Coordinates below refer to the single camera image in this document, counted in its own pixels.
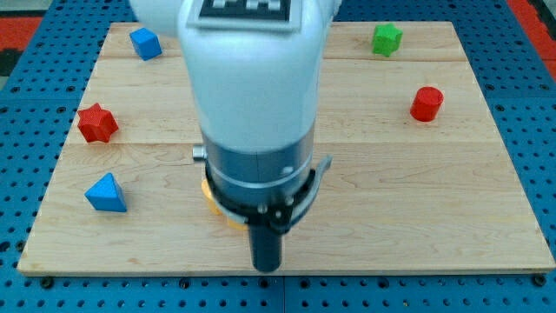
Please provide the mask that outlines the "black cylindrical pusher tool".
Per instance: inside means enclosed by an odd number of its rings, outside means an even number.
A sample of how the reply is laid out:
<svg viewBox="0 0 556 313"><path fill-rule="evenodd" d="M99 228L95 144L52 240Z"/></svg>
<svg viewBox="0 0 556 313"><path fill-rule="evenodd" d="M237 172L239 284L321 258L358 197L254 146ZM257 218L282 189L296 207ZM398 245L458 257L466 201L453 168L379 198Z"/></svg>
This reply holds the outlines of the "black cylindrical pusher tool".
<svg viewBox="0 0 556 313"><path fill-rule="evenodd" d="M281 236L258 225L251 225L248 233L253 266L265 273L277 270L281 265Z"/></svg>

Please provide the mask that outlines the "grey wrist flange with clamp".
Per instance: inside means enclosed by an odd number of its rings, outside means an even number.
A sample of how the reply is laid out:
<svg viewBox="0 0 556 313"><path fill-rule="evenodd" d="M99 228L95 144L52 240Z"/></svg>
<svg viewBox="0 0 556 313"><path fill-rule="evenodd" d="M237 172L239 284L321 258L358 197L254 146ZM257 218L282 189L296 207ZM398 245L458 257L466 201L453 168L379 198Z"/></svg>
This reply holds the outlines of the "grey wrist flange with clamp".
<svg viewBox="0 0 556 313"><path fill-rule="evenodd" d="M254 148L245 148L245 139L226 145L204 125L201 134L205 174L217 205L238 222L277 235L308 213L332 163L327 155L311 167L314 126L295 140L279 143L274 135Z"/></svg>

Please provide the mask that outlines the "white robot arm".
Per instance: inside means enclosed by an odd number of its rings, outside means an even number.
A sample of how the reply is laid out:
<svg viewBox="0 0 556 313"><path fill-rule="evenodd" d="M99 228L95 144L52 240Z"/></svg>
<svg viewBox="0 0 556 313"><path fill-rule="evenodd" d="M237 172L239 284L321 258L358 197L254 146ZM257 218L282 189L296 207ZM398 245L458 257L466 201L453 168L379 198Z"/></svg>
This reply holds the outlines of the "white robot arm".
<svg viewBox="0 0 556 313"><path fill-rule="evenodd" d="M179 41L216 205L248 227L261 272L308 212L332 159L313 164L321 61L339 0L132 0L136 18Z"/></svg>

